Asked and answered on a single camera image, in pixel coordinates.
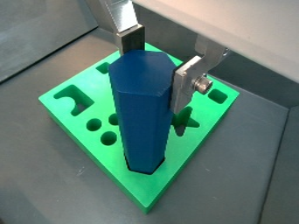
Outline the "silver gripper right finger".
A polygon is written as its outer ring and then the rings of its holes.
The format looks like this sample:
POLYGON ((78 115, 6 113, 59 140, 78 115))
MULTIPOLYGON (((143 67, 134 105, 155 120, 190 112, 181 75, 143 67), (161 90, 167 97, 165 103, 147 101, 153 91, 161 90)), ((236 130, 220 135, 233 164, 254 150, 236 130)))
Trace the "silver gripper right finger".
POLYGON ((213 87, 213 80, 207 77, 209 71, 225 60, 230 49, 214 40, 198 35, 195 55, 182 63, 173 73, 173 96, 170 108, 178 114, 193 100, 193 94, 206 95, 213 87))

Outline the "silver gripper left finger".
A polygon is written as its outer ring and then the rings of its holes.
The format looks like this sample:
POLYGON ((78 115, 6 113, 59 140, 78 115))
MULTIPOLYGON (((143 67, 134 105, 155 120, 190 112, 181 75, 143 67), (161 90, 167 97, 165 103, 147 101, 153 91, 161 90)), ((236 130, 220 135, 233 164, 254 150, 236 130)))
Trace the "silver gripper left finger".
POLYGON ((86 0, 102 29, 114 33, 121 54, 146 49, 146 28, 139 24, 131 0, 86 0))

